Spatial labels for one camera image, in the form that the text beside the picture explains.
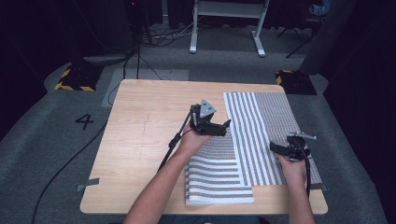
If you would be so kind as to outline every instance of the gray carpet floor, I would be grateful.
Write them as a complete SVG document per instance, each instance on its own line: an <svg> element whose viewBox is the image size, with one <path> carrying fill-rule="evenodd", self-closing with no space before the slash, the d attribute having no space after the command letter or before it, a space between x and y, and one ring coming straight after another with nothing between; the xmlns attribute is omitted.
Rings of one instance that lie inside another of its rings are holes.
<svg viewBox="0 0 396 224"><path fill-rule="evenodd" d="M294 32L280 38L278 30L263 30L266 57L256 53L250 31L207 29L198 35L198 50L189 54L186 36L162 48L142 47L141 57L154 70L188 70L190 81L276 84L275 72L297 69L305 46L289 59L285 56L299 45ZM136 56L127 69L136 69ZM97 91L59 91L56 83L67 64L49 74L47 95L39 100L0 143L0 223L28 223L35 202L52 176L106 123L111 107L102 106L116 70L105 67ZM144 63L141 69L149 69ZM317 96L288 95L301 130L316 135L309 142L323 182L329 212L316 216L318 223L387 223L375 186L348 144L322 93L327 80L311 77ZM85 131L76 119L91 114L94 123ZM38 207L35 223L122 222L124 215L86 215L80 212L83 192L77 184L88 179L102 135L94 140L52 182ZM288 216L265 216L270 223L288 223Z"/></svg>

